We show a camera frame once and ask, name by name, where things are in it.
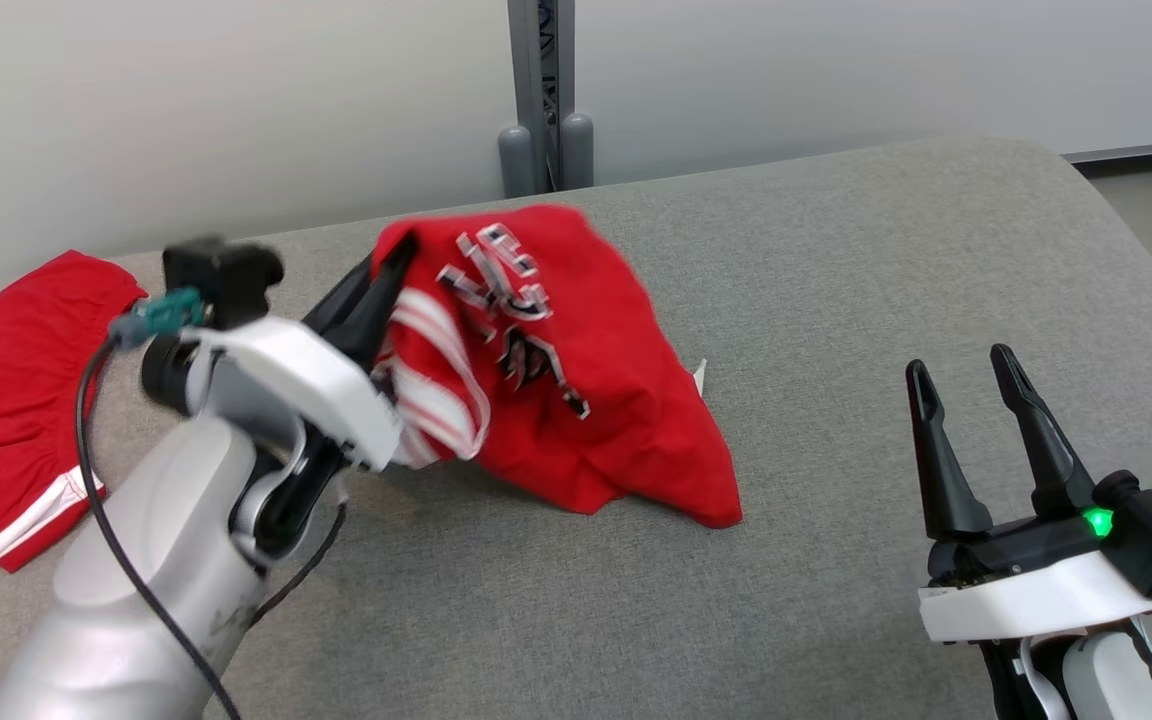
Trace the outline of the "grey wall baseboard strip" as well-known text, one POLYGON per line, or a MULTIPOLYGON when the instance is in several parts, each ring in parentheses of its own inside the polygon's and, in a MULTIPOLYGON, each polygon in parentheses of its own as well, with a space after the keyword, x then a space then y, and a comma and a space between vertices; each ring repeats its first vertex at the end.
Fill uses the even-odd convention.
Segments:
POLYGON ((1130 146, 1121 149, 1105 149, 1083 152, 1064 152, 1062 159, 1073 164, 1087 164, 1101 161, 1134 160, 1138 158, 1152 158, 1151 145, 1130 146))

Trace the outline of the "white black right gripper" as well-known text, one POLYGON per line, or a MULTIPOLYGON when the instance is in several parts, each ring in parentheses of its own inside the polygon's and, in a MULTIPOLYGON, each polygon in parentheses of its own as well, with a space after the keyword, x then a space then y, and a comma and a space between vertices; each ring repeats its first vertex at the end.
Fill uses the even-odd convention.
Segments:
POLYGON ((1114 515, 1093 507, 1091 473, 1018 356, 996 343, 990 361, 998 392, 1018 423, 1038 516, 996 528, 958 464, 927 366, 905 365, 925 537, 935 541, 931 579, 918 591, 929 639, 1021 639, 1149 614, 1152 598, 1102 555, 1114 515))

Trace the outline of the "red jersey with white trim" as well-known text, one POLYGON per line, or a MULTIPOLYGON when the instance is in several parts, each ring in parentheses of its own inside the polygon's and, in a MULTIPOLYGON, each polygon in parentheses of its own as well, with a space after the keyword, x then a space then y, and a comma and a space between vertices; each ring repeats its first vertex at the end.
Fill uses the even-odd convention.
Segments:
POLYGON ((391 223, 411 249, 376 378, 396 461, 473 461, 559 509, 644 497, 704 526, 742 520, 732 452, 616 247, 579 210, 535 205, 391 223))

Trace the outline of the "red shorts with white stripe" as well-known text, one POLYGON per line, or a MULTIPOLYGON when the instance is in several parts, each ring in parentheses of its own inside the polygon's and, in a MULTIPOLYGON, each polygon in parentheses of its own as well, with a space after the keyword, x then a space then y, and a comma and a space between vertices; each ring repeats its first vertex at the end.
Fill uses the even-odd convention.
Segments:
POLYGON ((0 568, 14 573, 88 510, 74 429, 81 377, 145 291, 120 266, 67 251, 0 291, 0 568))

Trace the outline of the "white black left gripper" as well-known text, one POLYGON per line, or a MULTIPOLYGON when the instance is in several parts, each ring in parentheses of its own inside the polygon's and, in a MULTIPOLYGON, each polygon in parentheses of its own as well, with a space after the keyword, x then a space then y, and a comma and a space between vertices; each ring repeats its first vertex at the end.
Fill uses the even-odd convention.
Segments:
POLYGON ((232 331, 191 327, 147 344, 141 384, 150 400, 228 420, 270 458, 265 473, 238 488, 227 520, 248 559, 275 561, 296 548, 340 471, 378 471, 396 457, 402 423, 369 374, 416 250, 414 236, 399 238, 384 258, 372 250, 303 324, 264 318, 232 331))

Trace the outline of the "grey metal partition post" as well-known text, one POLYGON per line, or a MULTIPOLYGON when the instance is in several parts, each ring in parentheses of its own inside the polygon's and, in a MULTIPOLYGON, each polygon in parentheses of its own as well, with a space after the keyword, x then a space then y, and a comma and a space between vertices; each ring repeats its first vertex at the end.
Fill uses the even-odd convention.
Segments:
POLYGON ((558 126, 575 113, 575 0, 506 0, 515 115, 532 136, 543 192, 563 191, 558 126))

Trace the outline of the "grey cylindrical post foot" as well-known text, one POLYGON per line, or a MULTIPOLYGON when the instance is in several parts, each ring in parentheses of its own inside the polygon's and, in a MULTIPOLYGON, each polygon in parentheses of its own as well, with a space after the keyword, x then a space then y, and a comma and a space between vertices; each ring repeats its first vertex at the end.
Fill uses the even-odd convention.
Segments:
POLYGON ((594 185, 593 119, 582 113, 567 115, 558 126, 559 181, 567 190, 594 185))
POLYGON ((532 151, 532 136, 524 126, 509 126, 497 136, 500 182, 507 199, 543 192, 532 151))

